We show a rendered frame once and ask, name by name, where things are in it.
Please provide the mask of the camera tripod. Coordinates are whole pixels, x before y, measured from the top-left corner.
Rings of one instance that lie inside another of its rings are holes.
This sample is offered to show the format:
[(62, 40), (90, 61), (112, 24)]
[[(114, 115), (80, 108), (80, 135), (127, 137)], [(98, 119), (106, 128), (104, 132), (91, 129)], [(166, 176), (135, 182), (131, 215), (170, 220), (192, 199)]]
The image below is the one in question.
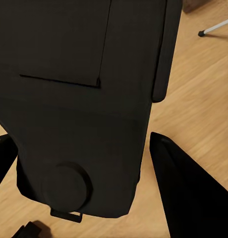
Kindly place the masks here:
[(213, 30), (215, 30), (215, 29), (217, 29), (219, 27), (222, 27), (224, 25), (227, 25), (227, 24), (228, 24), (228, 20), (225, 20), (224, 22), (221, 22), (221, 23), (219, 23), (219, 24), (217, 24), (217, 25), (215, 25), (215, 26), (213, 26), (211, 28), (208, 28), (207, 30), (199, 31), (198, 35), (200, 37), (202, 37), (202, 36), (206, 35), (206, 33), (209, 33), (211, 31), (213, 31)]

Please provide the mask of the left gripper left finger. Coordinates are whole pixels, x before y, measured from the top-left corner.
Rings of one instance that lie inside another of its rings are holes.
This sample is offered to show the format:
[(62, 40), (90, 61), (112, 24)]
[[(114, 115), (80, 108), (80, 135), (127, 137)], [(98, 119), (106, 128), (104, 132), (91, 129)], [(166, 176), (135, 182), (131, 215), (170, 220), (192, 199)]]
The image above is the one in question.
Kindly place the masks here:
[(0, 136), (0, 183), (18, 155), (18, 147), (9, 134)]

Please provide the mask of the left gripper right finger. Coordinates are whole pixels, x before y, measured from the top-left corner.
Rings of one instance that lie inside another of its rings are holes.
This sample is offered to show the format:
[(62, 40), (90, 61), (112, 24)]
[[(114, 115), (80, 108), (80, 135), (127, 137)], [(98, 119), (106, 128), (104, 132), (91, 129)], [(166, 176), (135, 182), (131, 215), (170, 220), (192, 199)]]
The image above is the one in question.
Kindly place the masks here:
[(228, 191), (162, 134), (150, 153), (171, 238), (228, 238)]

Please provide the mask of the digital camera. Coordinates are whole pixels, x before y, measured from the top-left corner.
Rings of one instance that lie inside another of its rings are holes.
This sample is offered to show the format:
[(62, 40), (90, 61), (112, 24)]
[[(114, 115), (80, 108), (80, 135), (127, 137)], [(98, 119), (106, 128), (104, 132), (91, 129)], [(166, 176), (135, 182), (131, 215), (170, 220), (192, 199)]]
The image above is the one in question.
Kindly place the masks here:
[(77, 223), (129, 213), (182, 6), (0, 0), (0, 124), (18, 147), (23, 196)]

